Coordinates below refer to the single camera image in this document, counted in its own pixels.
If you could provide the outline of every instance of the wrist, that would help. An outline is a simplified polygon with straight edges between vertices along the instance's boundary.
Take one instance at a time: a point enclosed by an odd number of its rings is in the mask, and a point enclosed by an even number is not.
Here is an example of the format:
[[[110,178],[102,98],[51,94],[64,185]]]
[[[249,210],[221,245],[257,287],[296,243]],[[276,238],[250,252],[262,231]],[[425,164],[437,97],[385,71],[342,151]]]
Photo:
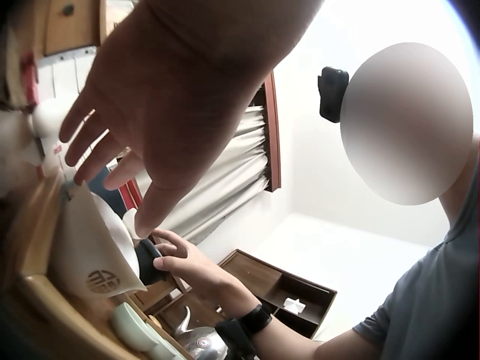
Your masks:
[[[245,285],[233,277],[218,289],[218,304],[230,318],[240,318],[250,313],[261,302]]]

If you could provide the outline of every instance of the gray t-shirt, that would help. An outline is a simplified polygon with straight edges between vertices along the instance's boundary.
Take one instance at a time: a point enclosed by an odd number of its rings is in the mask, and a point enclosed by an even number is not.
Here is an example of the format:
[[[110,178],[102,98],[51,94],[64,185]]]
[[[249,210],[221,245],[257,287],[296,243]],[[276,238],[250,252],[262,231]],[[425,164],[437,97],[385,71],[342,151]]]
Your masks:
[[[460,216],[444,241],[353,329],[383,348],[382,360],[479,358],[478,159]]]

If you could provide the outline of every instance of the white wall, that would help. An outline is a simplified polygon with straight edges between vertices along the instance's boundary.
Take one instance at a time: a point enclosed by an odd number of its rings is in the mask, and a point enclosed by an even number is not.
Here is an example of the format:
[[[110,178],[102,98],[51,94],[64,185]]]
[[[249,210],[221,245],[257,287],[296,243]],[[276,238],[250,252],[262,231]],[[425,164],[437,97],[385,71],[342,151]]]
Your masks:
[[[251,254],[338,291],[315,337],[328,341],[370,316],[427,250],[292,214]]]
[[[317,75],[332,66],[352,76],[368,57],[389,45],[421,42],[444,53],[459,69],[478,120],[478,59],[445,4],[327,0],[304,38],[277,66],[279,117],[288,117],[292,124],[294,212],[418,244],[433,246],[443,239],[448,222],[438,200],[419,206],[391,204],[356,174],[339,125],[318,113]]]

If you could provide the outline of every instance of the blue object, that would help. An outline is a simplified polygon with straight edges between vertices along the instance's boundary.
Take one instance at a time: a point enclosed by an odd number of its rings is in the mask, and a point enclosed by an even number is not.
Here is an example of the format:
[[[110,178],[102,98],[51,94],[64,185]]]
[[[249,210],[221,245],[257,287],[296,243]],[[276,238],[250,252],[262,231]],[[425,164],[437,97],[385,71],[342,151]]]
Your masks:
[[[127,207],[123,202],[120,190],[107,190],[103,186],[103,181],[109,173],[110,171],[107,168],[103,168],[102,171],[100,171],[99,174],[88,183],[88,188],[91,192],[94,192],[103,200],[105,200],[113,209],[113,211],[120,216],[120,218],[122,218],[127,212]]]

